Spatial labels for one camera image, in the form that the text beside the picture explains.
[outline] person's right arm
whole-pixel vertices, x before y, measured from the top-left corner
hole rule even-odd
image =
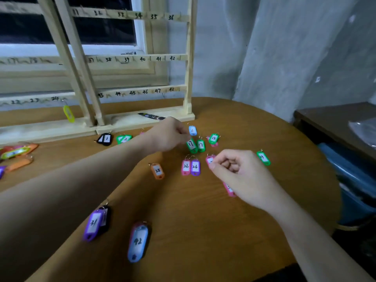
[[[309,282],[374,281],[282,189],[253,152],[223,150],[209,167],[239,198],[275,218]]]

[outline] blue container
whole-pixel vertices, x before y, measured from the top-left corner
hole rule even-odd
[[[341,182],[343,207],[338,223],[351,225],[376,214],[375,167],[336,143],[322,143],[318,147],[333,165]]]

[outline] person's left hand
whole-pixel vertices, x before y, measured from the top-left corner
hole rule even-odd
[[[172,150],[178,144],[184,144],[191,139],[188,127],[173,117],[165,118],[144,135],[150,138],[155,151]]]

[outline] forearm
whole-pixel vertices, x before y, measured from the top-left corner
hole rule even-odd
[[[0,194],[0,269],[24,280],[153,153],[146,134],[21,183]]]
[[[374,281],[291,197],[281,197],[269,212],[309,282]]]

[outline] brown tabletop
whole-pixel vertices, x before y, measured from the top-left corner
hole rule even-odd
[[[105,104],[105,110],[118,113],[181,102],[113,103]],[[282,187],[327,232],[333,232],[340,217],[338,182],[328,161],[304,134],[270,113],[230,100],[193,98],[193,111],[197,119],[190,125],[200,136],[221,135],[216,148],[206,142],[209,154],[224,148],[262,149],[271,161],[268,169]],[[38,118],[37,112],[29,110],[27,121]],[[50,119],[61,117],[60,108],[41,113]],[[136,136],[140,130],[126,133]],[[4,176],[1,190],[108,148],[94,139],[97,136],[41,144],[31,165]],[[294,263],[275,220],[229,197],[207,167],[206,152],[197,155],[200,176],[181,175],[187,153],[181,146],[139,162],[109,196],[110,229],[92,242],[82,241],[83,222],[28,281],[253,281]],[[150,172],[148,163],[154,162],[162,165],[164,180],[155,180]],[[152,235],[145,257],[131,264],[127,250],[136,221],[151,223]]]
[[[367,102],[296,110],[296,119],[303,120],[376,164],[376,150],[363,142],[349,127],[350,122],[376,117],[376,106]]]

